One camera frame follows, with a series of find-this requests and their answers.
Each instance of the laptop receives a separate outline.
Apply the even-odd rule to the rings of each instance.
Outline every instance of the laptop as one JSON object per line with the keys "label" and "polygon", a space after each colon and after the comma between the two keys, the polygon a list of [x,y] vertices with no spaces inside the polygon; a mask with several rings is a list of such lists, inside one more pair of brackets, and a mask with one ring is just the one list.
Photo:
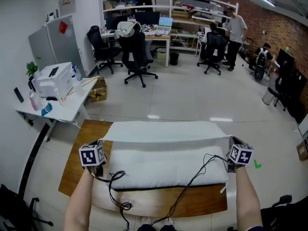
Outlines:
{"label": "laptop", "polygon": [[156,29],[156,34],[168,35],[171,31],[173,18],[160,17],[158,28]]}

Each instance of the white printer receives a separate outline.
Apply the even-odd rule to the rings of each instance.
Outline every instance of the white printer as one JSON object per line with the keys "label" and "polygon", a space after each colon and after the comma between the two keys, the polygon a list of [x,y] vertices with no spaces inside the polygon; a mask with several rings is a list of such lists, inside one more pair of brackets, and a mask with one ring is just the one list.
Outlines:
{"label": "white printer", "polygon": [[73,88],[71,71],[72,63],[56,64],[45,67],[40,77],[29,81],[29,86],[38,92],[41,97],[55,97],[54,90],[66,96]]}

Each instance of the gray refrigerator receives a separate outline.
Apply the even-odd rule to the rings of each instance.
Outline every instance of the gray refrigerator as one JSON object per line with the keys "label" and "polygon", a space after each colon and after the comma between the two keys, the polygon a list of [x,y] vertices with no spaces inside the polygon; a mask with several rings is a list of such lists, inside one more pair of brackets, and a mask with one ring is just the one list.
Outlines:
{"label": "gray refrigerator", "polygon": [[71,15],[44,24],[39,31],[29,36],[29,43],[40,70],[46,66],[71,62],[85,77]]}

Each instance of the wooden board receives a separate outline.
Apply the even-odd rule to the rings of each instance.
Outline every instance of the wooden board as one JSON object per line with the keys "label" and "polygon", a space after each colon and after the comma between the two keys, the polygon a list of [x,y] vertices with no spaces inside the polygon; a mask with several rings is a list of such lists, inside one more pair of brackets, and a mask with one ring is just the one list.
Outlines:
{"label": "wooden board", "polygon": [[[85,120],[78,133],[72,151],[67,160],[59,191],[71,196],[83,173],[80,163],[79,148],[85,144],[102,138],[109,130],[111,122]],[[110,156],[111,141],[103,144],[107,158]],[[104,178],[108,174],[108,160],[104,166]],[[190,187],[178,203],[173,217],[193,217],[227,210],[226,191],[220,190],[225,184]],[[162,188],[145,191],[112,190],[114,198],[123,203],[130,202],[133,207],[128,214],[147,217],[164,217],[174,204],[183,187]],[[119,209],[111,202],[106,183],[94,180],[92,190],[92,205],[118,212]]]}

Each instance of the white wall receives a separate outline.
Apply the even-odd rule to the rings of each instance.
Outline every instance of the white wall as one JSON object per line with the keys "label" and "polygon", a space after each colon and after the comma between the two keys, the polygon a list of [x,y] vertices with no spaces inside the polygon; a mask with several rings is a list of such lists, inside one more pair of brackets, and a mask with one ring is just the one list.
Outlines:
{"label": "white wall", "polygon": [[[45,13],[55,11],[56,8],[59,8],[59,0],[49,0]],[[83,68],[88,75],[95,67],[95,61],[87,32],[91,26],[101,26],[99,0],[76,0],[76,13],[72,15],[77,45],[82,53]]]}
{"label": "white wall", "polygon": [[[44,124],[28,125],[13,109],[18,102],[13,89],[18,87],[28,98],[26,63],[33,61],[28,36],[41,28],[49,12],[58,8],[58,0],[0,0],[0,184],[18,192],[31,149]],[[92,25],[100,26],[98,0],[76,0],[74,27],[84,66],[95,63],[86,33]]]}

